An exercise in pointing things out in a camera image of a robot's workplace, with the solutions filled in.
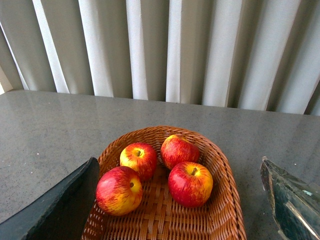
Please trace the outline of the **worn left gripper right finger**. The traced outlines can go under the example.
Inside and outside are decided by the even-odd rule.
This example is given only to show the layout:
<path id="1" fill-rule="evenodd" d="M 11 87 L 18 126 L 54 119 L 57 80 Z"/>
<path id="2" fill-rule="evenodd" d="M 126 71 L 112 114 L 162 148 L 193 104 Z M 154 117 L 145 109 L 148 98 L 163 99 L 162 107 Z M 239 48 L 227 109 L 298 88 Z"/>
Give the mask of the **worn left gripper right finger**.
<path id="1" fill-rule="evenodd" d="M 262 158 L 260 176 L 278 233 L 284 240 L 320 238 L 320 186 L 307 184 Z"/>

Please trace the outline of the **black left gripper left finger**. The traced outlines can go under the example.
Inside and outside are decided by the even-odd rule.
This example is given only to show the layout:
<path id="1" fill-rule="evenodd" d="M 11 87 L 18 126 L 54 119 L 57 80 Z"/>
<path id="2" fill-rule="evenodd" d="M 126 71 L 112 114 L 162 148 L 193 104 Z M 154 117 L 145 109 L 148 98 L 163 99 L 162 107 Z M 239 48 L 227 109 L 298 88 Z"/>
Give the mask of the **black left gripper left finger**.
<path id="1" fill-rule="evenodd" d="M 95 200 L 100 166 L 90 158 L 0 224 L 2 240 L 79 240 Z"/>

